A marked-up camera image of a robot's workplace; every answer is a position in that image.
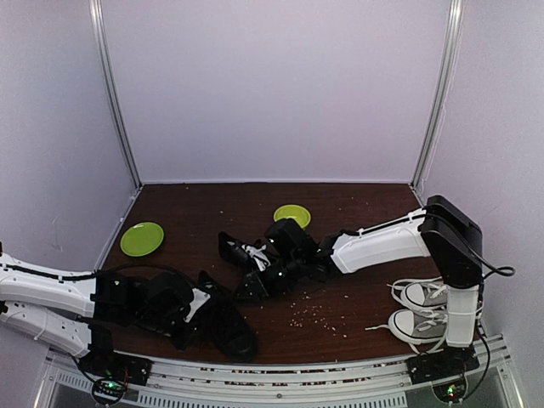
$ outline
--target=metal frame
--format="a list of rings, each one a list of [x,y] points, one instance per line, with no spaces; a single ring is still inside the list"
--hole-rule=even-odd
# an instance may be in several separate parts
[[[488,338],[492,367],[511,408],[523,408],[516,371],[501,335]],[[480,368],[487,352],[474,344]],[[427,388],[413,385],[408,355],[346,363],[307,365],[224,365],[148,357],[153,361],[147,386],[130,386],[125,402],[146,407],[316,408],[406,407],[405,393]],[[70,358],[50,351],[35,407],[48,407],[55,384],[88,392],[90,384]]]
[[[102,1],[89,0],[89,7],[91,11],[94,36],[96,37],[96,43],[98,44],[100,62],[102,63],[102,72],[104,73],[105,88],[108,95],[117,137],[119,138],[122,154],[125,158],[125,162],[127,163],[128,171],[130,172],[130,177],[133,181],[134,187],[138,189],[142,186],[142,182],[139,177],[133,152],[130,148],[130,143],[128,142],[127,130],[125,128],[125,123],[122,120],[119,97],[117,96],[116,85],[113,80],[113,70],[111,69],[110,53],[108,51],[104,18],[102,15]]]
[[[119,223],[117,223],[117,226],[115,229],[111,232],[110,237],[108,238],[108,241],[105,243],[104,247],[102,248],[102,252],[99,255],[99,258],[97,259],[96,263],[94,264],[94,269],[98,270],[101,269],[104,266],[106,258],[108,258],[108,255],[110,254],[111,248],[113,247],[113,244],[119,235],[119,232],[121,231],[121,227],[127,220],[128,214],[130,214],[131,210],[134,207],[134,203],[136,200],[138,200],[139,194],[142,192],[143,186],[138,187],[136,191],[134,191],[134,194],[130,196],[130,202],[128,203],[127,208],[125,209],[124,214],[119,218]]]
[[[451,75],[456,58],[456,50],[459,43],[459,33],[461,31],[463,0],[451,0],[450,18],[446,29],[444,52],[442,54],[442,66],[440,67],[439,80],[434,95],[433,107],[428,120],[425,139],[423,140],[422,150],[417,161],[416,171],[411,181],[412,188],[418,192],[422,187],[422,179],[427,169],[431,153],[433,151],[434,141],[439,132],[441,112],[444,109],[445,96],[450,86]]]

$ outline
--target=black shoe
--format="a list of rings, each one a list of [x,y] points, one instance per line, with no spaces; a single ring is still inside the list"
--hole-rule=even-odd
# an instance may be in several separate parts
[[[197,287],[212,296],[212,305],[202,318],[206,321],[207,335],[218,350],[234,361],[253,360],[257,355],[257,338],[230,299],[229,290],[205,271],[198,275]]]
[[[252,269],[254,262],[241,247],[242,245],[243,242],[238,241],[226,232],[218,234],[219,256],[229,264],[249,271]]]

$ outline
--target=metal track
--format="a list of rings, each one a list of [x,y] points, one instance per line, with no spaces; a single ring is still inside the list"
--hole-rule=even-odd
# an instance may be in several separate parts
[[[488,340],[491,366],[510,362],[502,336]],[[487,352],[475,343],[482,371]],[[405,392],[429,387],[412,385],[405,359],[396,356],[379,360],[309,365],[220,365],[184,360],[151,358],[153,366],[146,387],[132,386],[125,397],[131,405],[166,408],[389,408],[406,407]],[[59,383],[88,392],[89,382],[68,357],[50,352],[49,383]],[[521,401],[513,390],[513,379],[502,381],[511,407]],[[51,393],[44,389],[42,398]]]

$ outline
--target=black cable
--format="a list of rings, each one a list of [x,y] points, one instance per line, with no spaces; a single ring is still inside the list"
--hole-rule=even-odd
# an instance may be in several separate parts
[[[171,266],[159,265],[159,264],[154,264],[154,263],[138,263],[138,264],[135,264],[135,265],[131,265],[131,264],[128,263],[128,264],[116,266],[116,267],[109,268],[109,269],[99,269],[99,270],[94,271],[91,274],[75,275],[75,276],[71,276],[71,275],[68,275],[68,276],[55,275],[55,274],[50,274],[48,272],[42,272],[42,271],[35,270],[35,269],[25,268],[25,267],[22,267],[22,266],[19,266],[19,265],[6,265],[6,268],[11,268],[13,270],[17,270],[19,272],[24,272],[24,273],[30,274],[30,275],[37,275],[37,276],[41,276],[43,278],[50,278],[50,279],[55,279],[56,281],[66,281],[66,282],[87,281],[89,279],[95,279],[95,278],[97,278],[97,277],[99,277],[101,275],[110,274],[112,272],[117,272],[119,270],[124,270],[124,269],[152,268],[152,269],[162,269],[162,270],[166,270],[168,272],[173,272],[174,274],[182,275],[185,279],[190,281],[190,278],[187,275],[185,275],[183,272],[181,272],[181,271],[179,271],[179,270],[177,270],[177,269],[175,269],[175,268],[173,268]]]
[[[79,361],[73,355],[70,356],[74,361],[77,369],[87,378],[93,386],[91,387],[91,396],[93,400],[101,405],[111,406],[122,400],[122,397],[128,390],[127,384],[121,384],[117,380],[111,378],[102,377],[97,380],[92,379],[82,368],[79,366]],[[116,389],[112,389],[111,384],[115,384]],[[108,396],[113,397],[113,399],[107,399],[97,395],[97,393],[102,393]]]
[[[476,390],[479,388],[480,385],[484,382],[485,375],[487,374],[487,371],[490,369],[490,363],[491,363],[491,350],[489,344],[485,341],[485,336],[480,333],[479,330],[477,330],[479,339],[482,341],[482,343],[485,346],[485,350],[487,351],[487,362],[485,363],[484,373],[482,374],[482,377],[478,380],[474,388],[464,397],[462,397],[462,400],[467,400],[472,394],[476,392]]]
[[[484,257],[482,257],[479,253],[477,253],[470,245],[470,243],[467,241],[467,239],[462,236],[462,234],[444,217],[440,217],[437,214],[427,213],[427,216],[430,218],[438,219],[442,223],[444,223],[453,233],[459,238],[461,243],[474,255],[475,258],[477,258],[485,267],[487,267],[490,272],[484,276],[484,279],[489,278],[493,274],[498,274],[500,276],[510,277],[514,276],[516,273],[516,269],[513,266],[501,266],[499,268],[493,266],[491,263],[489,263]]]

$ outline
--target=robot arm segment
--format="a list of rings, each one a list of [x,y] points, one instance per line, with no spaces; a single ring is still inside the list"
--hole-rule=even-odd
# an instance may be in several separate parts
[[[42,306],[25,302],[4,302],[0,321],[82,358],[89,353],[92,329],[82,322],[66,319]]]

